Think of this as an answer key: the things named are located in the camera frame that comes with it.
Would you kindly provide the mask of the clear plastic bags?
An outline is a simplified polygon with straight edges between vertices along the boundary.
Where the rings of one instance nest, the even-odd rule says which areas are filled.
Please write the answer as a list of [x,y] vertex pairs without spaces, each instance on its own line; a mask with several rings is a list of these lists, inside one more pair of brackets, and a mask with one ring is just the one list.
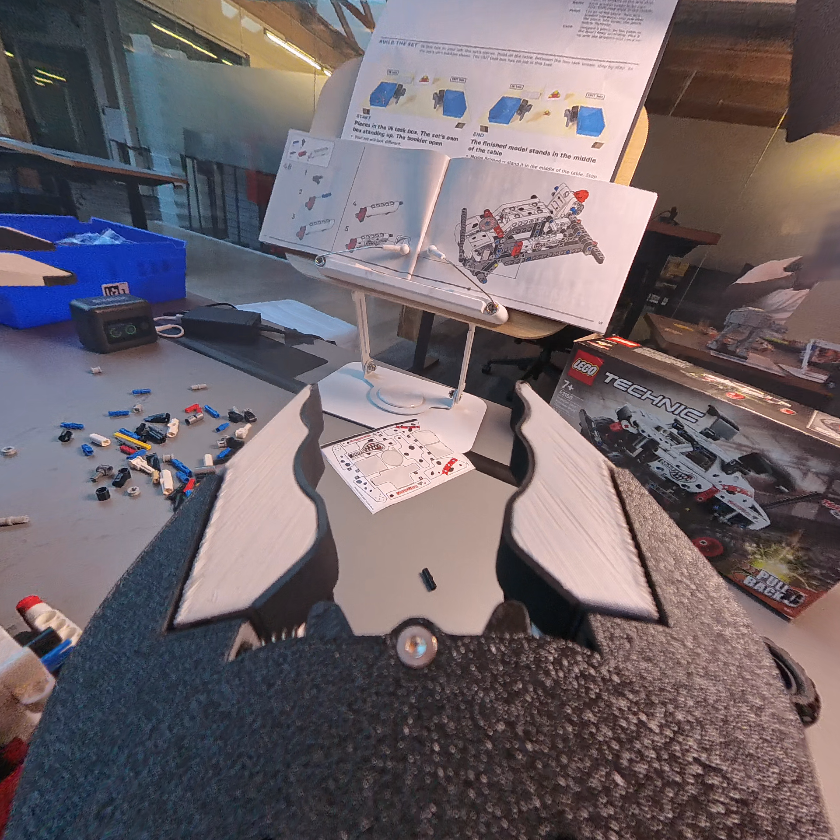
[[132,244],[132,240],[122,236],[112,227],[76,232],[55,242],[56,247],[125,246]]

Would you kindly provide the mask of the blue plastic bin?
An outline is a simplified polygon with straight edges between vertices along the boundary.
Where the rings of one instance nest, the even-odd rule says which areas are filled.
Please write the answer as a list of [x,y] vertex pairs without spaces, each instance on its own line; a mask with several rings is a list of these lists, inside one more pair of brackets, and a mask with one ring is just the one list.
[[[8,287],[1,292],[1,323],[30,329],[70,320],[70,301],[77,298],[132,294],[151,303],[186,296],[186,242],[149,230],[93,217],[82,223],[72,216],[8,214],[1,225],[56,244],[53,251],[17,253],[74,274],[77,282],[53,287]],[[116,245],[58,245],[58,241],[107,230],[122,237]]]

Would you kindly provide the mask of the sticker sheet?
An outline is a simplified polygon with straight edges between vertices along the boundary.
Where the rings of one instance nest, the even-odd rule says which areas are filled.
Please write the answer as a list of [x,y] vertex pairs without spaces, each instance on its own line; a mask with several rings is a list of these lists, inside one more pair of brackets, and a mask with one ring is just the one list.
[[327,444],[322,454],[371,513],[474,469],[465,455],[416,419]]

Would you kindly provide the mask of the white black toy truck model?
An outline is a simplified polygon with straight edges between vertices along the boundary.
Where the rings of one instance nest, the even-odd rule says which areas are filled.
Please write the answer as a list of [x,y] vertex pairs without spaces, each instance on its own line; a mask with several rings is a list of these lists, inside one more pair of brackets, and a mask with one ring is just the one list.
[[81,628],[37,595],[17,604],[25,632],[2,629],[1,782],[2,806],[9,806],[28,745],[34,736],[56,677],[75,650]]

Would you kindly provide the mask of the small black cube device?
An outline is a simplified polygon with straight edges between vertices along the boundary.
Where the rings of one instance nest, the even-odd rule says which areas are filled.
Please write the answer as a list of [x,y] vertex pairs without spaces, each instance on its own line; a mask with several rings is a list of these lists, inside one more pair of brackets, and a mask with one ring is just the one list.
[[108,354],[155,343],[159,336],[151,304],[129,294],[70,301],[71,320],[80,344]]

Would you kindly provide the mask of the printed task sheet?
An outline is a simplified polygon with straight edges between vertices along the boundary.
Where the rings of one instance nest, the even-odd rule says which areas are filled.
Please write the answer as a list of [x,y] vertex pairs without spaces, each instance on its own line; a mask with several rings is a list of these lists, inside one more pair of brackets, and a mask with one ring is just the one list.
[[392,1],[342,137],[612,181],[676,1]]

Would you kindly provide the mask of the black desk pad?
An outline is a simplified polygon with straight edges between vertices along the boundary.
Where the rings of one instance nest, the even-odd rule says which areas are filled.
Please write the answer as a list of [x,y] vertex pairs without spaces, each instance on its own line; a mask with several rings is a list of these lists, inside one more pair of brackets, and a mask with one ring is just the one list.
[[[201,306],[206,305],[233,308],[227,303]],[[345,364],[356,361],[355,353],[318,336],[295,333],[291,328],[267,322],[262,324],[256,343],[215,343],[185,336],[173,342],[293,394],[299,393],[305,384],[318,383]]]

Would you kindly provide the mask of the pile of small toy pieces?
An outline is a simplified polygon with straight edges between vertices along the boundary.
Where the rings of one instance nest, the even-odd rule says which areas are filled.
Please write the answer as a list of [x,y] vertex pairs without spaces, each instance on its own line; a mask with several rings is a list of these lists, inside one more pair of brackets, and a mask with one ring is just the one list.
[[[64,421],[58,424],[54,436],[58,444],[75,448],[91,462],[100,456],[110,458],[109,463],[96,464],[89,471],[93,499],[137,499],[145,480],[173,511],[194,496],[205,479],[226,466],[247,443],[258,422],[248,408],[231,406],[221,413],[200,402],[186,406],[181,413],[147,413],[146,405],[137,402],[129,409],[108,411],[107,418],[122,423],[134,421],[134,426],[98,434],[87,430],[84,423]],[[213,421],[209,428],[213,433],[211,450],[192,460],[176,457],[172,445],[179,433],[201,426],[207,419]]]

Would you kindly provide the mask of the toy truck set box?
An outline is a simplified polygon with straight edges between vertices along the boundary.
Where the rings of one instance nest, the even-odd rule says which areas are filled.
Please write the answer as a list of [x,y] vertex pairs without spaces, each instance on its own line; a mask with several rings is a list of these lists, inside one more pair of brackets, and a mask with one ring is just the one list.
[[550,404],[769,609],[793,620],[838,585],[837,416],[600,335]]

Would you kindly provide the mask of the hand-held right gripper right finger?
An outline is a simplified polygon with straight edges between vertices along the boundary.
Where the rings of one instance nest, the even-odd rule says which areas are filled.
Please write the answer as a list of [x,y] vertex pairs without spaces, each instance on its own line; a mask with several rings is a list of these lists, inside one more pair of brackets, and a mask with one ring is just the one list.
[[591,614],[658,623],[659,611],[612,464],[532,388],[517,384],[497,579],[537,628],[579,628]]

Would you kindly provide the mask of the black toy tyre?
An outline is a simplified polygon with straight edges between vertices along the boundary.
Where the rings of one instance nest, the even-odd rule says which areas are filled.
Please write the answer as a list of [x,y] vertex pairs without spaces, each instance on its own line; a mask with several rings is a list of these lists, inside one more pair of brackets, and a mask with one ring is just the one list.
[[809,728],[816,724],[823,706],[816,684],[786,650],[768,637],[762,637],[762,639],[779,671],[784,690],[803,727]]

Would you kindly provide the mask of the black power adapter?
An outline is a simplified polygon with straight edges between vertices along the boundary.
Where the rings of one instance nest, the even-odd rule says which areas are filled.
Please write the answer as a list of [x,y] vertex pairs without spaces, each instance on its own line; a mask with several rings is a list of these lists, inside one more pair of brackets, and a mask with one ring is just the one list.
[[221,343],[256,343],[262,320],[259,313],[206,305],[186,311],[180,326],[186,338]]

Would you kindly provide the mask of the wooden table with black legs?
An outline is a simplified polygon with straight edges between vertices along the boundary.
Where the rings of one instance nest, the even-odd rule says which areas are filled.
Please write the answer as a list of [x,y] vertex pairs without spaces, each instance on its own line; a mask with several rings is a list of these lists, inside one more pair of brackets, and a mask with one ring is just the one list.
[[86,154],[53,150],[7,136],[1,137],[1,150],[3,171],[25,167],[54,176],[61,184],[59,194],[62,201],[69,208],[70,215],[74,217],[77,216],[77,210],[72,201],[68,182],[94,183],[103,180],[123,184],[128,196],[132,225],[143,230],[148,229],[148,218],[142,203],[140,186],[188,185],[188,181],[179,175],[145,170]]

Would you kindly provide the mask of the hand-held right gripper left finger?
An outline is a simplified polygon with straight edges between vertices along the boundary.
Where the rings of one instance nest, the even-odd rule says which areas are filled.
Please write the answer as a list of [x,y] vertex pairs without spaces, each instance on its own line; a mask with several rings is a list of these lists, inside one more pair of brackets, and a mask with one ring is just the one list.
[[333,599],[339,559],[318,484],[322,405],[305,386],[234,458],[174,615],[176,627],[230,617],[294,631]]

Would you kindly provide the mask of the open building instruction booklet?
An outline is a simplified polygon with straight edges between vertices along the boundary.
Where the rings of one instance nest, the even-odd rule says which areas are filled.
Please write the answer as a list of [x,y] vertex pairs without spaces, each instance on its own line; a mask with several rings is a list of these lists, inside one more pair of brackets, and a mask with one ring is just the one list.
[[293,130],[259,237],[379,297],[603,331],[656,202],[544,168]]

